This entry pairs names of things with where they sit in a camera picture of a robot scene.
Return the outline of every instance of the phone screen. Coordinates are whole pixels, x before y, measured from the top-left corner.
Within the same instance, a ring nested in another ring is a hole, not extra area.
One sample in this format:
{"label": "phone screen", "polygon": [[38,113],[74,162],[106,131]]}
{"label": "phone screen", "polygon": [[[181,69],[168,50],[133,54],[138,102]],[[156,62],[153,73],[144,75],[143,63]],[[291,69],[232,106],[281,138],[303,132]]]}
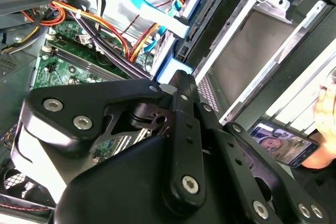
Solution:
{"label": "phone screen", "polygon": [[299,166],[319,148],[315,142],[294,135],[271,122],[260,122],[251,136],[276,161],[291,167]]}

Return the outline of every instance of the red cable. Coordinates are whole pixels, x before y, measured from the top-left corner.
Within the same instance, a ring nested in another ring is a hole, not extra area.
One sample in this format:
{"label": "red cable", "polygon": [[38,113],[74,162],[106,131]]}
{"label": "red cable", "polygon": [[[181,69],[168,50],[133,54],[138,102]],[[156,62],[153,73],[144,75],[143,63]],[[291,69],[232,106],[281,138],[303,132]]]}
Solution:
{"label": "red cable", "polygon": [[6,207],[6,208],[15,209],[15,210],[21,210],[21,211],[34,211],[34,212],[49,210],[49,208],[47,208],[47,207],[42,207],[42,208],[26,208],[26,207],[11,206],[11,205],[7,205],[7,204],[0,204],[0,207]]}

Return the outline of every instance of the hex bolt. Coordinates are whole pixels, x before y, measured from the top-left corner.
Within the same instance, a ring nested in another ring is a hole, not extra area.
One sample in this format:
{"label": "hex bolt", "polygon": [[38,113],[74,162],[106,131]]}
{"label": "hex bolt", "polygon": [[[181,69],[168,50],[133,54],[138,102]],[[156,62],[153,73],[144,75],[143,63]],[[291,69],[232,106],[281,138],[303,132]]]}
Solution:
{"label": "hex bolt", "polygon": [[89,130],[92,128],[92,121],[87,116],[79,115],[74,118],[74,126],[79,130]]}
{"label": "hex bolt", "polygon": [[198,193],[198,183],[192,176],[184,176],[182,178],[182,185],[183,188],[188,191],[190,194],[197,194]]}
{"label": "hex bolt", "polygon": [[152,90],[153,92],[157,92],[157,90],[158,90],[158,89],[157,89],[156,87],[154,87],[154,86],[149,86],[149,89]]}
{"label": "hex bolt", "polygon": [[57,112],[63,109],[63,104],[61,101],[57,99],[47,99],[43,102],[43,107],[46,110],[52,111],[52,112]]}

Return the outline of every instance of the orange wire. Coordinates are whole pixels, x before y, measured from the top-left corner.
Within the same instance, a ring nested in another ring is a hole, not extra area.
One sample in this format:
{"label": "orange wire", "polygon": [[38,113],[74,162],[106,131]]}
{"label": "orange wire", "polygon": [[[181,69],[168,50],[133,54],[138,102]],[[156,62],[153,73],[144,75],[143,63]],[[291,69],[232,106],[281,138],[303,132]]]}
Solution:
{"label": "orange wire", "polygon": [[[156,24],[155,26],[153,26],[152,29],[149,31],[149,33],[146,35],[146,37],[144,37],[144,39],[142,40],[142,44],[138,45],[138,47],[140,47],[139,50],[141,50],[143,44],[146,42],[146,40],[148,39],[148,37],[158,28],[158,26],[159,26],[158,24]],[[136,52],[136,50],[133,52],[133,55],[131,56],[131,59],[130,59],[131,62],[134,62],[134,59],[138,55],[138,53],[135,53],[135,52]]]}
{"label": "orange wire", "polygon": [[[66,13],[63,8],[56,7],[59,12],[59,17],[53,19],[53,20],[43,20],[40,22],[40,25],[42,26],[54,26],[62,23],[66,19]],[[34,20],[25,12],[21,11],[23,15],[30,21],[34,22]]]}
{"label": "orange wire", "polygon": [[[55,6],[58,6],[59,8],[61,9],[64,9],[65,7],[69,10],[72,10],[73,12],[75,12],[77,9],[74,8],[73,6],[71,5],[68,5],[66,3],[63,3],[61,1],[54,1],[54,4]],[[128,46],[127,46],[127,42],[125,41],[125,39],[120,35],[120,33],[106,20],[104,20],[102,17],[99,17],[99,16],[96,16],[94,14],[91,14],[91,13],[87,13],[87,12],[84,12],[82,11],[83,13],[85,13],[86,16],[89,16],[91,19],[93,19],[94,21],[96,22],[99,22],[101,24],[103,24],[104,26],[106,26],[107,28],[109,28],[121,41],[122,41],[122,44],[123,44],[123,48],[124,48],[124,51],[125,51],[125,57],[128,58],[128,55],[129,55],[129,49],[128,49]]]}

